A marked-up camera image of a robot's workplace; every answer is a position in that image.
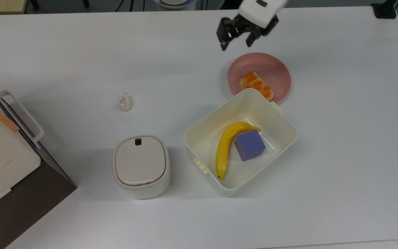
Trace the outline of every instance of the white storage box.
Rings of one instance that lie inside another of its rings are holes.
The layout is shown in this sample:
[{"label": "white storage box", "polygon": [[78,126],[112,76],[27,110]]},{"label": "white storage box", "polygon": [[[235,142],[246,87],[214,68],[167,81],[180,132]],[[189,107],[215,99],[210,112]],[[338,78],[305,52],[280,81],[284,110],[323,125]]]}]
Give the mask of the white storage box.
[{"label": "white storage box", "polygon": [[[216,149],[224,130],[232,123],[245,121],[260,128],[265,143],[262,155],[242,162],[232,143],[224,180],[217,177]],[[283,117],[283,111],[268,102],[257,90],[246,89],[203,118],[184,134],[188,157],[221,196],[230,196],[270,165],[297,138],[294,126]]]},{"label": "white storage box", "polygon": [[132,197],[162,194],[170,182],[170,160],[164,142],[154,135],[128,137],[113,152],[113,174]]}]

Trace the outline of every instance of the yellow banana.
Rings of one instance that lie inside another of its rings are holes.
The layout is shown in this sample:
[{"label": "yellow banana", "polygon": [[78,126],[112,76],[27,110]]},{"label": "yellow banana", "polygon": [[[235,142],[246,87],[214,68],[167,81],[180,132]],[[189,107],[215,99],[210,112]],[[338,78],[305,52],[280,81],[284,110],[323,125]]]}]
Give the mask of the yellow banana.
[{"label": "yellow banana", "polygon": [[252,126],[249,123],[239,121],[230,126],[224,131],[219,140],[218,149],[216,151],[216,173],[218,174],[218,178],[223,180],[226,174],[226,169],[228,165],[228,151],[229,146],[233,138],[240,132],[257,130],[260,132],[260,128],[256,126]]}]

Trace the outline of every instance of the white table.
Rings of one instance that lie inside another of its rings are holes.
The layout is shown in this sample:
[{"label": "white table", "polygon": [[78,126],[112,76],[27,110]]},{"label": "white table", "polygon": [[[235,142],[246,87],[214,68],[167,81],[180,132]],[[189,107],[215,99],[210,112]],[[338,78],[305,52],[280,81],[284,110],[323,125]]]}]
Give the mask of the white table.
[{"label": "white table", "polygon": [[[267,248],[398,239],[398,19],[370,7],[297,8],[251,48],[222,52],[235,11],[0,16],[0,91],[45,130],[78,185],[9,248]],[[228,101],[226,71],[248,52],[285,63],[279,105],[297,141],[231,198],[186,155],[183,134]],[[134,101],[116,107],[121,91]],[[125,137],[159,136],[172,181],[134,200],[112,175]]]}]

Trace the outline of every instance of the purple cube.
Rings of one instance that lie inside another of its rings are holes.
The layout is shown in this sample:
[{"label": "purple cube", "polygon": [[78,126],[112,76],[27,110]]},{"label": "purple cube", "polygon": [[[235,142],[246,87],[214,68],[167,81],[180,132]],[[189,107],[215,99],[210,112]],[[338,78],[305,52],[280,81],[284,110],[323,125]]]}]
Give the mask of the purple cube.
[{"label": "purple cube", "polygon": [[265,144],[257,130],[242,133],[236,137],[234,145],[239,152],[240,159],[245,162],[248,159],[260,156],[265,150]]}]

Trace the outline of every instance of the floor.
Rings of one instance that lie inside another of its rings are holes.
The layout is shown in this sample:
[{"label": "floor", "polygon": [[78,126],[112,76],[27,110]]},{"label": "floor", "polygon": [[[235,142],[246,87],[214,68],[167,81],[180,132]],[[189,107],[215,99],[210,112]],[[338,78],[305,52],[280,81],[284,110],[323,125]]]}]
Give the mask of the floor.
[{"label": "floor", "polygon": [[[38,0],[40,8],[33,9],[30,0],[27,2],[26,14],[47,13],[84,13],[84,12],[129,12],[156,11],[153,0],[89,0],[90,7],[85,8],[82,0]],[[222,0],[197,0],[196,10],[216,10]],[[299,7],[334,7],[334,6],[369,6],[371,3],[382,3],[383,0],[289,0],[286,8]]]}]

